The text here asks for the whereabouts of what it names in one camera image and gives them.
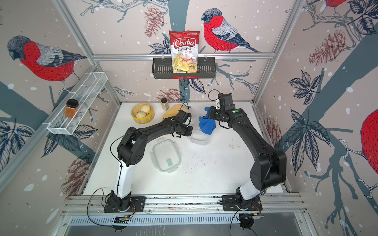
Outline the clear lunch box lid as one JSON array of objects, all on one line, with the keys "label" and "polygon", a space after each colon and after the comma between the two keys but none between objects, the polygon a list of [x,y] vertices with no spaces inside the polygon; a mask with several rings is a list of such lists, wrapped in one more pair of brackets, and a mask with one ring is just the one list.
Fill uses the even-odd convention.
[{"label": "clear lunch box lid", "polygon": [[175,172],[182,162],[177,144],[170,139],[161,140],[153,146],[151,159],[154,167],[162,173]]}]

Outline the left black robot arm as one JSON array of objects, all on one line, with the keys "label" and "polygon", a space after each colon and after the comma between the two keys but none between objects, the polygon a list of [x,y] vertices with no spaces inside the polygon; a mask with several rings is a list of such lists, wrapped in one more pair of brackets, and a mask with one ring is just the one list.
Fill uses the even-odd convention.
[{"label": "left black robot arm", "polygon": [[192,115],[186,111],[179,110],[178,114],[163,119],[158,124],[145,127],[130,127],[125,135],[118,140],[116,158],[119,163],[118,180],[115,187],[105,198],[105,212],[136,212],[132,203],[132,178],[135,165],[138,164],[145,153],[146,145],[161,136],[177,134],[177,138],[189,137],[193,127],[190,126]]}]

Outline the yellow lunch box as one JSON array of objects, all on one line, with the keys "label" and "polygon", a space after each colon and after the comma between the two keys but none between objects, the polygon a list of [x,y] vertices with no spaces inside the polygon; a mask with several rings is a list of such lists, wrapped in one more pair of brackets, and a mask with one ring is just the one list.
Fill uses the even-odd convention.
[{"label": "yellow lunch box", "polygon": [[170,108],[168,111],[166,111],[164,113],[164,115],[161,117],[161,120],[163,121],[166,118],[170,118],[170,117],[178,115],[178,113],[179,113],[180,110],[183,110],[186,113],[189,113],[189,110],[188,110],[188,108],[186,106],[184,106],[184,105],[175,105],[175,106],[173,106],[172,108]]}]

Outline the clear plastic lunch box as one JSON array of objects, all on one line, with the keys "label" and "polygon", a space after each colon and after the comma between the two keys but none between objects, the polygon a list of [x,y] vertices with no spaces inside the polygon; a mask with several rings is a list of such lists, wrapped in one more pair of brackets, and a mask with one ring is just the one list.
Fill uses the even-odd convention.
[{"label": "clear plastic lunch box", "polygon": [[190,136],[190,141],[194,144],[205,146],[210,140],[210,135],[203,133],[201,130],[194,129]]}]

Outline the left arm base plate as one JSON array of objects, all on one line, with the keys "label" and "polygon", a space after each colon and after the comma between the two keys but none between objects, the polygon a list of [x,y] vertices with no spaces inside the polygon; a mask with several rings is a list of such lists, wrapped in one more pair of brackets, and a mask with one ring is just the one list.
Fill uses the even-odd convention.
[{"label": "left arm base plate", "polygon": [[123,199],[111,195],[105,199],[105,213],[143,212],[146,202],[145,196],[127,196]]}]

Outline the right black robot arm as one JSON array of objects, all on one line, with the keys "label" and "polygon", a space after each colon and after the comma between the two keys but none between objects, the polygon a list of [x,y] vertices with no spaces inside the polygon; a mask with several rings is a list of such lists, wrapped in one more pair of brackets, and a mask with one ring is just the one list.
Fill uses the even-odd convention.
[{"label": "right black robot arm", "polygon": [[260,135],[243,109],[235,107],[231,93],[218,93],[218,100],[218,107],[210,107],[208,118],[219,124],[227,123],[223,128],[233,129],[254,158],[250,180],[238,187],[235,193],[236,205],[240,209],[248,209],[257,196],[286,181],[287,157]]}]

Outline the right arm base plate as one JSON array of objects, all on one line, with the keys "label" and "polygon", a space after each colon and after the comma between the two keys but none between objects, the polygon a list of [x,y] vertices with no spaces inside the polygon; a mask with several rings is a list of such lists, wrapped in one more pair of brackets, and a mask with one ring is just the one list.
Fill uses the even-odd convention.
[{"label": "right arm base plate", "polygon": [[220,201],[223,211],[259,211],[263,210],[259,196],[245,200],[241,195],[222,195]]}]

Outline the blue cleaning cloth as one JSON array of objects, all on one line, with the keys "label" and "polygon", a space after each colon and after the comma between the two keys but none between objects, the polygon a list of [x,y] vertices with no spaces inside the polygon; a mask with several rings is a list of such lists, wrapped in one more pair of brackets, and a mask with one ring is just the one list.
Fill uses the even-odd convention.
[{"label": "blue cleaning cloth", "polygon": [[202,133],[211,135],[216,129],[215,121],[209,118],[210,107],[205,107],[206,115],[199,117],[199,128]]}]

